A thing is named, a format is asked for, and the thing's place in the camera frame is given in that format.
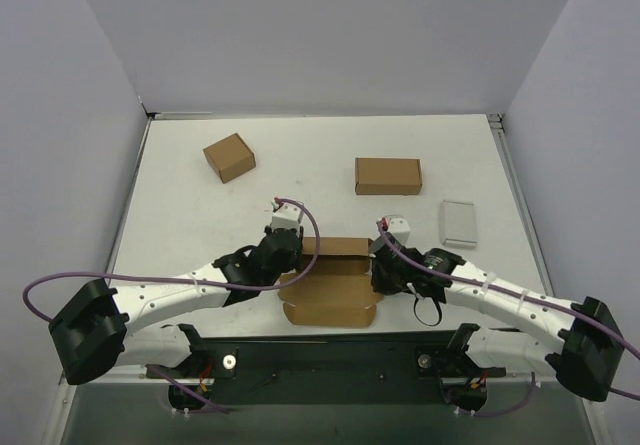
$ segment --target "closed cardboard box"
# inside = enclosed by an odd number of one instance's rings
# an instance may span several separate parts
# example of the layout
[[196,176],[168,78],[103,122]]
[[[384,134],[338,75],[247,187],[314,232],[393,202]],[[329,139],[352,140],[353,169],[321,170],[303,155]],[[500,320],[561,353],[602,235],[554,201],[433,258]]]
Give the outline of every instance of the closed cardboard box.
[[418,195],[420,190],[419,159],[356,158],[356,195]]
[[256,166],[253,152],[237,133],[209,145],[203,152],[222,183],[230,182]]
[[[367,275],[369,244],[366,238],[321,238],[320,255],[309,275],[278,291],[287,319],[294,325],[320,327],[371,325],[382,295],[373,291]],[[306,266],[315,250],[315,237],[305,237],[302,247]],[[280,282],[297,275],[283,275]]]

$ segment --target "purple cable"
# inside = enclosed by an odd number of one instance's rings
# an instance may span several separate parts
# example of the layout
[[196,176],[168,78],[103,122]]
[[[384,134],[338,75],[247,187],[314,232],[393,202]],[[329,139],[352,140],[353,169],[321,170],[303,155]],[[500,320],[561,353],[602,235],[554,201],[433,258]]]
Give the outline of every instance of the purple cable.
[[31,300],[29,299],[29,293],[31,292],[31,290],[33,290],[35,287],[37,287],[42,283],[50,282],[51,280],[58,280],[61,278],[74,278],[74,277],[106,278],[111,280],[121,280],[125,282],[175,283],[175,284],[183,284],[183,285],[193,285],[195,282],[197,282],[198,285],[228,288],[230,290],[246,290],[250,292],[256,292],[256,291],[264,292],[269,290],[279,290],[280,288],[288,287],[302,280],[313,268],[313,266],[316,264],[316,261],[318,260],[318,254],[320,253],[320,230],[318,229],[318,223],[316,222],[313,215],[301,203],[298,203],[294,200],[290,200],[288,198],[276,198],[276,202],[278,204],[288,203],[300,208],[300,210],[302,210],[302,212],[307,216],[307,218],[311,222],[311,226],[313,227],[313,231],[315,232],[315,235],[316,235],[315,237],[316,247],[313,252],[313,257],[311,257],[311,261],[309,262],[309,265],[307,265],[307,267],[302,272],[300,272],[300,274],[297,277],[293,278],[291,281],[287,283],[272,285],[270,287],[253,287],[251,285],[239,285],[235,283],[214,282],[209,280],[191,280],[189,278],[135,277],[133,275],[118,275],[114,273],[100,273],[100,272],[61,272],[61,273],[54,273],[52,275],[47,275],[45,277],[39,278],[31,282],[22,291],[22,301],[24,302],[25,306],[31,311],[31,313],[41,318],[42,320],[51,322],[52,320],[51,317],[42,313],[33,305],[33,303],[31,303]]
[[533,400],[533,397],[536,395],[537,388],[538,387],[536,385],[536,374],[531,372],[531,384],[529,385],[529,391],[527,392],[527,395],[524,397],[524,399],[521,402],[516,403],[515,405],[512,405],[509,408],[505,408],[504,410],[496,410],[495,412],[483,412],[483,411],[475,412],[474,411],[473,413],[471,413],[469,410],[465,410],[460,407],[458,407],[458,410],[460,411],[460,413],[464,415],[470,415],[473,418],[504,417],[505,415],[509,415],[510,413],[517,412],[518,410],[529,405],[529,403],[531,403],[531,401]]
[[189,412],[189,413],[196,413],[196,412],[206,413],[206,412],[214,412],[214,411],[218,412],[218,413],[229,413],[231,411],[228,408],[223,407],[222,405],[218,405],[217,403],[214,403],[211,400],[207,400],[206,398],[201,397],[200,395],[198,395],[196,392],[191,390],[186,385],[183,385],[180,382],[178,382],[177,380],[171,378],[169,375],[164,373],[162,370],[160,370],[155,365],[147,365],[147,369],[151,370],[153,373],[155,373],[159,377],[164,378],[167,382],[169,382],[174,387],[179,388],[180,390],[182,390],[187,395],[195,398],[196,400],[199,400],[200,402],[204,403],[206,406],[208,406],[210,408],[209,410],[194,410],[193,412]]
[[[377,222],[377,225],[378,225],[378,232],[380,233],[380,236],[382,237],[384,242],[387,244],[387,246],[398,256],[398,258],[400,258],[405,263],[408,263],[412,267],[417,268],[418,270],[422,270],[423,272],[429,273],[429,274],[434,275],[436,277],[446,278],[447,280],[453,280],[454,282],[466,283],[468,285],[474,285],[476,287],[482,287],[484,285],[484,283],[482,283],[482,282],[480,282],[478,280],[473,280],[473,279],[464,278],[464,277],[456,277],[455,275],[449,275],[447,273],[442,273],[442,272],[438,272],[436,270],[431,270],[430,268],[427,268],[424,265],[421,265],[418,262],[415,262],[415,261],[411,260],[404,253],[402,253],[400,251],[400,249],[391,240],[389,240],[389,237],[387,236],[387,232],[384,230],[383,223],[381,221],[379,221],[379,222]],[[545,301],[545,300],[540,300],[540,299],[537,299],[537,298],[529,297],[527,295],[522,296],[519,293],[514,292],[513,290],[509,290],[507,288],[503,288],[503,287],[500,287],[498,285],[489,284],[489,289],[490,290],[494,290],[496,292],[503,293],[505,295],[509,295],[510,297],[514,297],[514,298],[517,298],[517,299],[520,299],[522,297],[525,302],[535,303],[536,305],[540,305],[540,306],[547,307],[547,308],[552,308],[553,310],[557,310],[559,312],[566,313],[567,315],[571,315],[573,318],[577,318],[578,320],[582,320],[583,322],[585,322],[585,323],[591,325],[592,327],[596,328],[597,330],[601,331],[602,333],[604,333],[608,337],[614,339],[616,342],[618,342],[620,345],[622,345],[622,347],[625,350],[629,351],[634,357],[636,357],[638,360],[640,360],[640,350],[638,350],[630,342],[625,340],[625,338],[622,335],[619,335],[618,333],[616,333],[613,330],[611,330],[609,327],[601,324],[600,322],[594,320],[593,318],[591,318],[591,317],[589,317],[589,316],[587,316],[587,315],[585,315],[583,313],[576,312],[575,310],[573,310],[571,308],[566,308],[566,307],[563,307],[562,305],[557,305],[555,303],[551,303],[551,302],[548,302],[548,301]],[[621,395],[623,397],[631,398],[632,400],[640,401],[640,395],[636,395],[636,394],[633,394],[631,392],[625,392],[623,390],[618,390],[618,389],[610,389],[610,392],[611,393],[615,393],[617,395]]]

